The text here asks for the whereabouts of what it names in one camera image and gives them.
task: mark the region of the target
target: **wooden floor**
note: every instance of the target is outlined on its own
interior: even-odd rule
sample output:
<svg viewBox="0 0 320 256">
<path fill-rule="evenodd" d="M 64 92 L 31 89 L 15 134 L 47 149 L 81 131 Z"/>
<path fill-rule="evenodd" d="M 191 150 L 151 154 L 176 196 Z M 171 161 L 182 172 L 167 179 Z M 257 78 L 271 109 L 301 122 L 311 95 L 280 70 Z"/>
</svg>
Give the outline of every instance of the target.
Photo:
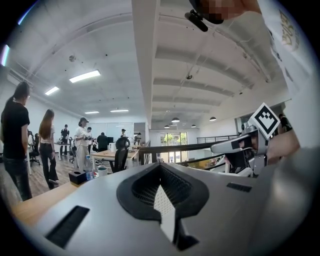
<svg viewBox="0 0 320 256">
<path fill-rule="evenodd" d="M 32 175 L 29 175 L 29 185 L 32 193 L 32 197 L 36 197 L 38 195 L 41 195 L 47 191 L 49 191 L 48 185 L 46 183 L 44 172 L 43 172 L 43 166 L 40 157 L 37 157 L 38 160 L 40 160 L 41 165 L 34 162 L 32 163 L 31 169 L 32 169 Z M 106 167 L 110 167 L 109 162 L 103 162 L 103 165 Z M 62 156 L 61 161 L 59 161 L 59 157 L 56 156 L 56 167 L 55 167 L 58 179 L 57 182 L 59 185 L 65 184 L 69 182 L 69 174 L 70 172 L 73 172 L 74 164 L 69 162 L 69 156 Z M 4 171 L 4 164 L 0 164 L 0 171 Z"/>
</svg>

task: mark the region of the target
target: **plastic bottle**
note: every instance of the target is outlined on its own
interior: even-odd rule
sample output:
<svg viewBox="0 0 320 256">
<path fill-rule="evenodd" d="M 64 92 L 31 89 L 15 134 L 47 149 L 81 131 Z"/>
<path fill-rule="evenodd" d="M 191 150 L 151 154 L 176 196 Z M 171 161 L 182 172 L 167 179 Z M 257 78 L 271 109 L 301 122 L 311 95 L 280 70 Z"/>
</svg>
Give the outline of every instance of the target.
<svg viewBox="0 0 320 256">
<path fill-rule="evenodd" d="M 85 176 L 87 181 L 93 180 L 95 178 L 93 166 L 90 161 L 90 155 L 85 156 Z"/>
</svg>

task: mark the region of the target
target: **black t-shirt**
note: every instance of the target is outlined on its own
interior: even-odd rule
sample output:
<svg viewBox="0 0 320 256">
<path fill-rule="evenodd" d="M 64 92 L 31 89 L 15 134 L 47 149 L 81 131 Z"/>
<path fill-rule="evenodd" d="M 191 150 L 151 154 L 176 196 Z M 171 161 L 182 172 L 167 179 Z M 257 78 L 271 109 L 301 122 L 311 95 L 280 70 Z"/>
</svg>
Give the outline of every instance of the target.
<svg viewBox="0 0 320 256">
<path fill-rule="evenodd" d="M 61 135 L 63 136 L 63 138 L 67 137 L 69 135 L 69 130 L 68 129 L 62 129 L 61 130 Z"/>
<path fill-rule="evenodd" d="M 26 158 L 22 144 L 21 127 L 29 125 L 28 110 L 20 103 L 13 102 L 7 112 L 2 112 L 3 155 L 8 159 Z"/>
<path fill-rule="evenodd" d="M 99 135 L 98 138 L 96 138 L 96 142 L 98 142 L 98 148 L 99 149 L 107 149 L 108 148 L 108 137 L 106 135 Z"/>
<path fill-rule="evenodd" d="M 284 128 L 284 132 L 289 132 L 292 130 L 292 127 L 285 116 L 280 119 L 280 122 L 281 126 Z"/>
</svg>

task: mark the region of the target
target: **white ceiling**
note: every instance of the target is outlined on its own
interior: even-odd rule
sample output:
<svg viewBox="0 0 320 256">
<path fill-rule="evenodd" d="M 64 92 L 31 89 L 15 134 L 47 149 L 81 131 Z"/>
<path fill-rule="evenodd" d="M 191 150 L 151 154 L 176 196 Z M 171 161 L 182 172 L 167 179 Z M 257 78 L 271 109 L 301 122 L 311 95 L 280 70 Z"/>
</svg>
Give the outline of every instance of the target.
<svg viewBox="0 0 320 256">
<path fill-rule="evenodd" d="M 39 1 L 8 42 L 7 67 L 38 97 L 77 115 L 108 118 L 121 108 L 129 109 L 122 117 L 157 127 L 178 117 L 189 129 L 280 71 L 259 14 L 206 22 L 204 33 L 185 19 L 191 9 L 188 0 Z M 69 81 L 97 69 L 101 76 Z M 54 86 L 60 90 L 46 96 Z"/>
<path fill-rule="evenodd" d="M 9 46 L 10 73 L 36 95 L 77 115 L 100 112 L 91 118 L 145 116 L 130 0 L 39 1 Z M 93 70 L 101 76 L 69 81 Z M 60 90 L 46 96 L 54 86 Z M 110 113 L 116 108 L 129 112 Z"/>
</svg>

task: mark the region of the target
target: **cap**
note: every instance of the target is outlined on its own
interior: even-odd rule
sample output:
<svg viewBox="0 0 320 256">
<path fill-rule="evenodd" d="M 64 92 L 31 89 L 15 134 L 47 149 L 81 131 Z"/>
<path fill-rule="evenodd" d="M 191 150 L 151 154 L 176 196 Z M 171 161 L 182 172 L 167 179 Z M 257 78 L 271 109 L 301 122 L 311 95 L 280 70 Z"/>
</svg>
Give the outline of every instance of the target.
<svg viewBox="0 0 320 256">
<path fill-rule="evenodd" d="M 203 18 L 205 18 L 208 22 L 219 25 L 224 22 L 223 19 L 217 17 L 217 14 L 214 13 L 203 13 L 203 8 L 200 3 L 200 0 L 189 0 L 190 4 L 192 5 L 193 9 L 199 13 Z"/>
</svg>

